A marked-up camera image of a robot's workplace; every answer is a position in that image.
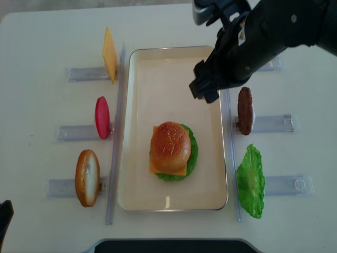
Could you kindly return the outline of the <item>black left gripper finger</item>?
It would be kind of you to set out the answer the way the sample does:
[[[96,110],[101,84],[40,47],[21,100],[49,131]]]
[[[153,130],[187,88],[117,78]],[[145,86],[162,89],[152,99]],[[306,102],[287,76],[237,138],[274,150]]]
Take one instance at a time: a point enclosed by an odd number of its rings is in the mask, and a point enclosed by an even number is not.
[[[2,250],[3,241],[8,230],[8,226],[11,222],[11,219],[14,215],[14,209],[12,202],[6,200],[1,203],[0,207],[0,250]]]

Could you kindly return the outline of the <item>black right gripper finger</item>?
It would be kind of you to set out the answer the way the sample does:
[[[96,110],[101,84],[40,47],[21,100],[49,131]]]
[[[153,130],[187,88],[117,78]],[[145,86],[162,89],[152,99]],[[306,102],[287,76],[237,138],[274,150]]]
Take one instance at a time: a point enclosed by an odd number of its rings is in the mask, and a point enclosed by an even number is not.
[[[191,82],[189,85],[189,88],[192,92],[192,95],[195,99],[203,99],[204,98],[204,92],[208,87],[208,81],[207,80],[199,80],[195,79]]]
[[[204,91],[204,99],[207,103],[213,103],[219,98],[217,89],[208,89]]]

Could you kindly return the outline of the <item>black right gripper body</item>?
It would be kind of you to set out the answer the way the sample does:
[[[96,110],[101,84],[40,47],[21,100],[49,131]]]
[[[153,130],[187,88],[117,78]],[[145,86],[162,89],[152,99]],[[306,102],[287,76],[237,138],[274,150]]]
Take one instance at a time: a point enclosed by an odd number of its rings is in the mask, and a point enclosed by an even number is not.
[[[195,79],[207,80],[208,89],[245,84],[253,73],[286,47],[275,36],[268,15],[240,15],[217,34],[209,58],[194,68]]]

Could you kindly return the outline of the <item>black robot base front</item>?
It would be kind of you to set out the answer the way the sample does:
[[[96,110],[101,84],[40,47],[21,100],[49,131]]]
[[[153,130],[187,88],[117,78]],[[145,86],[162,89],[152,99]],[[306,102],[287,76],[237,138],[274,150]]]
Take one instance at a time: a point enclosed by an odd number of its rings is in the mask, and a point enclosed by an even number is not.
[[[108,240],[98,244],[95,252],[256,252],[237,240]]]

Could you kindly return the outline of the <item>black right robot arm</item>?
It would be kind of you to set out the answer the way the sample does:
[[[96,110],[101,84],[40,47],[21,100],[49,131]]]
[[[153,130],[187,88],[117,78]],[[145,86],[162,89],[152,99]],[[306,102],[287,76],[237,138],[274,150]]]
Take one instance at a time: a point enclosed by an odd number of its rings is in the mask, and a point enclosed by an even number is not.
[[[244,85],[289,47],[318,46],[336,54],[336,1],[194,1],[197,25],[222,22],[215,47],[194,68],[194,98],[212,103],[218,91]]]

